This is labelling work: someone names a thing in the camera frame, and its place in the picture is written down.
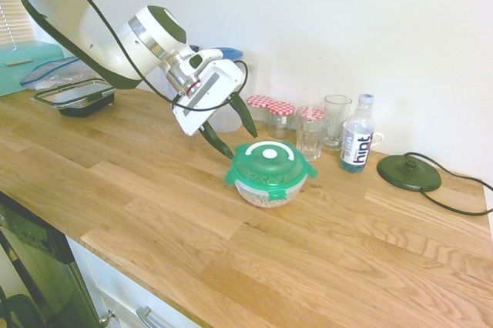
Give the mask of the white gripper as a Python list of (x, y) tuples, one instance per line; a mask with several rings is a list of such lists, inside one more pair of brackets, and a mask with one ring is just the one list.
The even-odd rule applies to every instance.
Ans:
[(237, 92), (244, 82), (244, 74), (231, 60), (220, 59), (205, 67), (199, 74), (199, 81), (196, 92), (182, 96), (173, 106), (173, 114), (185, 134), (192, 136), (200, 128), (200, 134), (214, 149), (232, 159), (230, 147), (207, 121), (228, 98), (248, 133), (254, 138), (258, 136), (250, 110)]

